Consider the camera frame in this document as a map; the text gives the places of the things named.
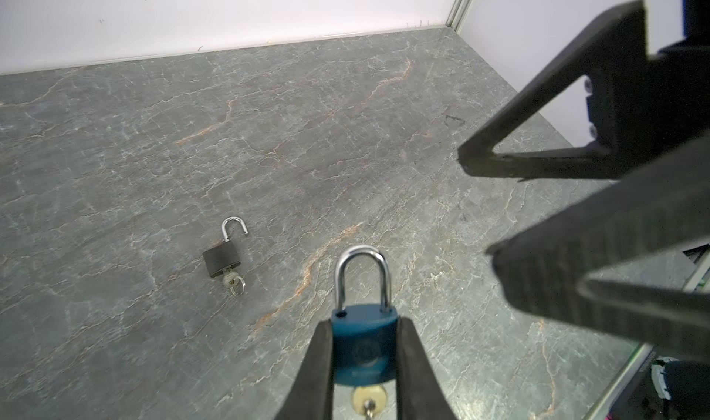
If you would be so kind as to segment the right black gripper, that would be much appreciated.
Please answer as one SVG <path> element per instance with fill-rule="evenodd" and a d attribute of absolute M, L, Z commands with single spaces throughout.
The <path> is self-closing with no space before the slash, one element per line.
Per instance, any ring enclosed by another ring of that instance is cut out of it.
<path fill-rule="evenodd" d="M 643 0 L 594 18 L 538 75 L 458 149 L 473 177 L 617 179 L 647 159 L 653 162 L 709 131 L 709 0 L 682 0 L 684 39 L 658 52 L 652 152 L 649 137 L 635 137 L 645 122 L 648 79 Z M 528 118 L 580 78 L 591 83 L 587 113 L 595 125 L 584 147 L 527 153 L 495 148 Z"/>

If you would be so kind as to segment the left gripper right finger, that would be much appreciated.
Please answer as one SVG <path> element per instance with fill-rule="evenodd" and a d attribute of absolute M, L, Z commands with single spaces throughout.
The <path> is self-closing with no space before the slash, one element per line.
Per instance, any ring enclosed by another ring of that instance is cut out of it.
<path fill-rule="evenodd" d="M 396 363 L 397 419 L 456 419 L 410 318 L 398 321 Z"/>

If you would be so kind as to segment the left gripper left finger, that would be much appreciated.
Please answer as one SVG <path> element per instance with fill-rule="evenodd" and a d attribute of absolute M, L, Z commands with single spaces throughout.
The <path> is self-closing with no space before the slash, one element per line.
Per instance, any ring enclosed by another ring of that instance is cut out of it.
<path fill-rule="evenodd" d="M 330 420 L 333 416 L 334 342 L 330 320 L 312 335 L 296 379 L 275 419 Z"/>

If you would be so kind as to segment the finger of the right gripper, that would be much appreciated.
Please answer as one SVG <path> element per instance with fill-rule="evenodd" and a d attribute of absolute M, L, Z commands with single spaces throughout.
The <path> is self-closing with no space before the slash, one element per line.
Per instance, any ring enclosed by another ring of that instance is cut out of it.
<path fill-rule="evenodd" d="M 707 295 L 593 273 L 708 235 L 709 140 L 701 137 L 488 253 L 520 311 L 706 360 Z"/>

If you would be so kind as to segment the small key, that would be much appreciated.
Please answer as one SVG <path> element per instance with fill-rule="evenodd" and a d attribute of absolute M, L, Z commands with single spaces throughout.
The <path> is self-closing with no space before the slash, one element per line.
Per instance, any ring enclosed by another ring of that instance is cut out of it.
<path fill-rule="evenodd" d="M 367 420 L 375 419 L 388 405 L 388 393 L 382 385 L 356 387 L 351 392 L 351 406 Z"/>

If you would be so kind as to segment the blue padlock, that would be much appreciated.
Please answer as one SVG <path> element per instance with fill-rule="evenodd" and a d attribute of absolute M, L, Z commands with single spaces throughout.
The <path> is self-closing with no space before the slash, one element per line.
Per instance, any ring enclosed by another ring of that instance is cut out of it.
<path fill-rule="evenodd" d="M 347 265 L 368 256 L 379 268 L 379 303 L 346 305 Z M 353 246 L 338 259 L 335 268 L 333 331 L 334 383 L 365 387 L 392 381 L 397 374 L 397 326 L 399 314 L 391 301 L 391 274 L 384 255 L 369 245 Z"/>

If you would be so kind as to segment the silver key with ring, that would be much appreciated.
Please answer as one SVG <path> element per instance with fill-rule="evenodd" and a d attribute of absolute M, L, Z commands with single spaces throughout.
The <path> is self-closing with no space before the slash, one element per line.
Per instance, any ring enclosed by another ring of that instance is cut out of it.
<path fill-rule="evenodd" d="M 246 290 L 244 278 L 235 271 L 225 273 L 222 278 L 222 283 L 235 297 L 241 296 Z"/>

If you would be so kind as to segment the black padlock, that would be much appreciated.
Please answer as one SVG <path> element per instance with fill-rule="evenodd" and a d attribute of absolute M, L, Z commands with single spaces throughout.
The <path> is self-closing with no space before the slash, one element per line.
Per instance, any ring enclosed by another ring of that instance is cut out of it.
<path fill-rule="evenodd" d="M 228 269 L 236 268 L 241 264 L 240 256 L 236 244 L 232 242 L 229 229 L 230 223 L 238 223 L 242 233 L 247 236 L 249 230 L 242 218 L 239 216 L 228 216 L 220 226 L 222 242 L 207 251 L 203 252 L 203 260 L 210 278 L 216 278 L 226 273 Z"/>

